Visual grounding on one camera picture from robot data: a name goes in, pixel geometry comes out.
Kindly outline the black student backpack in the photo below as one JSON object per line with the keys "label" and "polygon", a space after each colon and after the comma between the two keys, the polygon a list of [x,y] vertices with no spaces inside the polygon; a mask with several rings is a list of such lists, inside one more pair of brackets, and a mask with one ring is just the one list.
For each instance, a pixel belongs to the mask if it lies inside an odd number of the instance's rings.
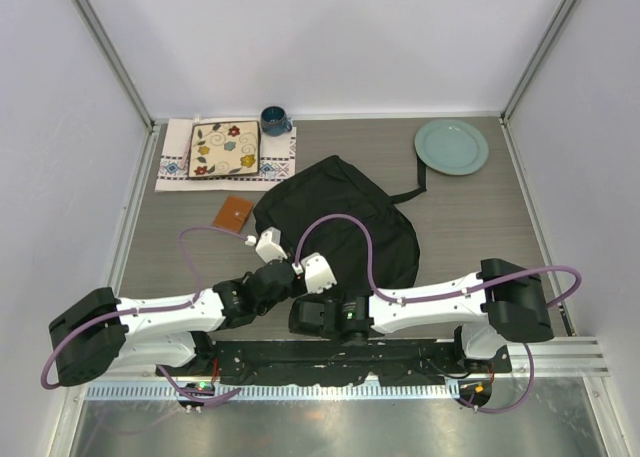
{"label": "black student backpack", "polygon": [[337,287],[369,291],[412,287],[420,247],[409,219],[397,208],[427,191],[426,165],[418,161],[417,188],[389,195],[354,165],[330,156],[276,185],[254,207],[256,231],[281,232],[292,256],[319,253]]}

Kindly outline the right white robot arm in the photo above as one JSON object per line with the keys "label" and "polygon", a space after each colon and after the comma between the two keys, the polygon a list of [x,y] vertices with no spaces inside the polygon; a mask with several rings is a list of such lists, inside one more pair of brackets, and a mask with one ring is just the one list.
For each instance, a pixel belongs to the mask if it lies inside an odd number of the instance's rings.
{"label": "right white robot arm", "polygon": [[370,294],[330,288],[296,299],[289,314],[292,333],[344,344],[444,323],[458,326],[451,357],[465,372],[508,342],[554,338],[540,275],[501,259],[485,259],[478,272],[440,284]]}

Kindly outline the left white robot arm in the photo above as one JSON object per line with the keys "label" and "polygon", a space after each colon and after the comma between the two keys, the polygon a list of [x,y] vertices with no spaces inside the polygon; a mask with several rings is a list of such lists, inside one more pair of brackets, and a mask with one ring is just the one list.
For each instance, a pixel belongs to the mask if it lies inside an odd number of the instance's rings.
{"label": "left white robot arm", "polygon": [[213,352],[198,335],[249,325],[305,292],[302,267],[278,260],[190,295],[143,301],[118,298],[110,287],[95,289],[49,324],[53,353],[41,383],[74,387],[114,365],[159,364],[203,375]]}

